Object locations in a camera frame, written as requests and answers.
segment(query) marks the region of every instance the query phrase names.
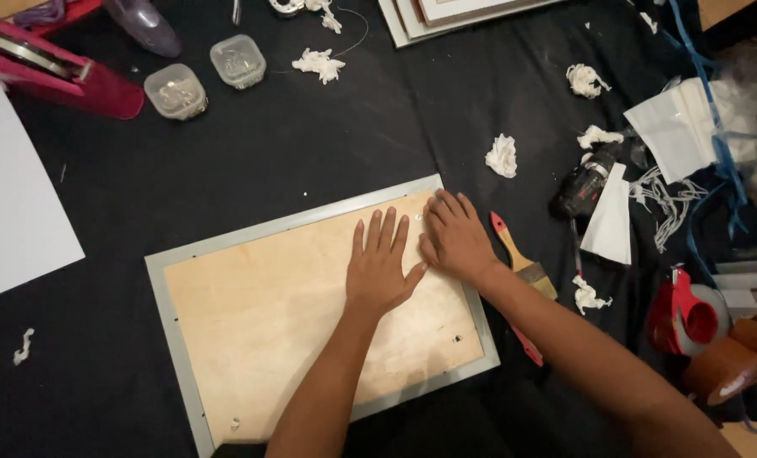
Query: plastic container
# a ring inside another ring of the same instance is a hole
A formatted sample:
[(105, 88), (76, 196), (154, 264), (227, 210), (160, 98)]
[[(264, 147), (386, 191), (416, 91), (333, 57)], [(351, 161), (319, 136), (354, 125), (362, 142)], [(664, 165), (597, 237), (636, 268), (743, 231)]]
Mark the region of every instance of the plastic container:
[(222, 40), (211, 47), (209, 56), (223, 81), (231, 87), (251, 87), (265, 75), (265, 58), (248, 35)]
[(149, 75), (144, 91), (161, 116), (187, 120), (204, 112), (209, 104), (206, 90), (191, 68), (172, 64)]

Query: table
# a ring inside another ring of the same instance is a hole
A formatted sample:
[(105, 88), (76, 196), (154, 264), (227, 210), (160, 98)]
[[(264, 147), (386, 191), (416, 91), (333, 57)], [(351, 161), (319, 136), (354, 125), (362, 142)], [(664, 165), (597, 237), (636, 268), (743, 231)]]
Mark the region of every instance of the table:
[[(436, 172), (478, 212), (497, 211), (522, 253), (542, 262), (559, 302), (575, 308), (570, 235), (546, 202), (581, 157), (578, 133), (624, 127), (622, 111), (681, 73), (685, 56), (622, 0), (549, 6), (399, 51), (375, 2), (334, 6), (364, 15), (369, 33), (339, 57), (346, 67), (327, 86), (282, 72), (305, 47), (335, 54), (357, 42), (357, 16), (334, 7), (344, 26), (336, 35), (316, 16), (277, 20), (255, 1), (234, 28), (230, 3), (181, 0), (161, 10), (184, 44), (177, 61), (207, 89), (200, 117), (165, 120), (147, 103), (135, 120), (110, 120), (14, 95), (87, 257), (0, 295), (0, 456), (195, 456), (143, 256)], [(268, 61), (265, 80), (243, 93), (208, 58), (238, 33)], [(139, 83), (172, 62), (141, 50), (103, 12), (53, 41)], [(613, 90), (573, 96), (565, 71), (580, 62)], [(514, 179), (483, 164), (500, 133), (516, 140)], [(642, 261), (624, 270), (585, 257), (588, 281), (615, 299), (586, 318), (653, 359), (640, 331), (664, 261), (653, 253), (651, 217), (632, 214), (633, 258)], [(501, 368), (357, 422), (347, 451), (371, 455), (410, 411), (462, 392), (495, 405), (513, 440), (528, 439), (516, 438), (527, 413), (580, 455), (617, 454), (592, 407), (550, 368), (532, 366), (491, 307), (486, 315)], [(31, 357), (15, 368), (28, 327)]]

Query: hand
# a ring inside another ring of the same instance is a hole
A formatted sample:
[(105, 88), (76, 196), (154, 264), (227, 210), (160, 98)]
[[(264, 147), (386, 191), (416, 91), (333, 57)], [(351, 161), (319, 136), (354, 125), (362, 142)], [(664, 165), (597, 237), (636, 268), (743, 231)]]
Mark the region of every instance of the hand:
[(426, 263), (418, 263), (404, 278), (401, 257), (407, 244), (409, 217), (401, 217), (395, 240), (395, 209), (386, 211), (384, 226), (381, 210), (370, 220), (367, 245), (363, 243), (364, 222), (359, 220), (353, 234), (353, 254), (347, 267), (345, 311), (360, 310), (378, 321), (384, 314), (404, 303), (426, 273)]
[(439, 200), (430, 197), (424, 207), (428, 232), (420, 239), (424, 260), (476, 288), (485, 272), (500, 260), (469, 199), (461, 193), (455, 199), (443, 189), (435, 195)]

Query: gray frame border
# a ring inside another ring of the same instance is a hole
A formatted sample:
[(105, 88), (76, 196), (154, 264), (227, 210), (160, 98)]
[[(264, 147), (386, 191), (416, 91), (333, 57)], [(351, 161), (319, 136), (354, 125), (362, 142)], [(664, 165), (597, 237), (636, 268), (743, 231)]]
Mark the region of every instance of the gray frame border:
[[(192, 372), (192, 365), (189, 360), (189, 351), (186, 348), (186, 341), (183, 338), (183, 333), (180, 331), (180, 324), (177, 322), (175, 305), (172, 303), (171, 297), (169, 297), (169, 288), (166, 277), (163, 275), (164, 267), (185, 261), (192, 257), (214, 253), (215, 251), (226, 249), (234, 245), (240, 245), (268, 235), (288, 231), (296, 227), (316, 223), (317, 221), (332, 218), (340, 214), (350, 213), (358, 209), (398, 199), (409, 194), (420, 193), (427, 190), (432, 190), (434, 192), (443, 186), (444, 184), (441, 181), (440, 175), (434, 174), (423, 179), (405, 182), (374, 193), (358, 195), (351, 199), (323, 205), (315, 209), (240, 229), (239, 231), (217, 235), (210, 239), (201, 240), (200, 242), (184, 245), (158, 254), (152, 254), (144, 258), (146, 261), (146, 268), (149, 271), (149, 281), (152, 284), (155, 301), (158, 304), (163, 331), (166, 335), (167, 343), (169, 344), (169, 353), (171, 354), (172, 363), (175, 366), (175, 374), (177, 375), (178, 385), (180, 386), (180, 393), (183, 396), (183, 402), (186, 407), (186, 415), (189, 418), (189, 423), (192, 428), (194, 444), (198, 449), (198, 455), (200, 458), (209, 458), (211, 454), (214, 453), (215, 446), (214, 442), (211, 440), (209, 424), (203, 411), (202, 402), (200, 401), (198, 382), (195, 380), (194, 373)], [(475, 328), (480, 337), (480, 345), (483, 347), (484, 357), (462, 364), (451, 371), (438, 374), (421, 383), (404, 388), (403, 390), (387, 394), (370, 402), (355, 405), (353, 406), (353, 411), (350, 417), (351, 422), (373, 415), (373, 413), (386, 410), (402, 402), (417, 398), (418, 396), (422, 396), (431, 391), (451, 385), (452, 383), (464, 380), (500, 365), (500, 357), (497, 355), (497, 348), (494, 345), (492, 333), (488, 328), (486, 314), (483, 312), (483, 305), (480, 302), (478, 292), (474, 288), (464, 284), (463, 293), (469, 304), (472, 319), (475, 321)]]

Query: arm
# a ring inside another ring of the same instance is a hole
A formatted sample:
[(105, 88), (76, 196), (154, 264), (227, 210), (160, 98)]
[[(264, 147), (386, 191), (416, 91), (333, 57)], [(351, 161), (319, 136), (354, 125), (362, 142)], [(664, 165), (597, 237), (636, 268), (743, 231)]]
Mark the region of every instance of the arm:
[(366, 245), (364, 224), (355, 227), (342, 318), (282, 412), (267, 458), (342, 453), (355, 388), (378, 321), (412, 296), (426, 272), (425, 263), (414, 266), (406, 278), (401, 271), (409, 217), (401, 218), (393, 240), (395, 209), (387, 210), (383, 226), (381, 216), (380, 210), (373, 213)]
[(424, 210), (427, 262), (474, 286), (579, 392), (623, 425), (640, 456), (737, 457), (709, 419), (661, 376), (497, 259), (475, 208), (438, 192)]

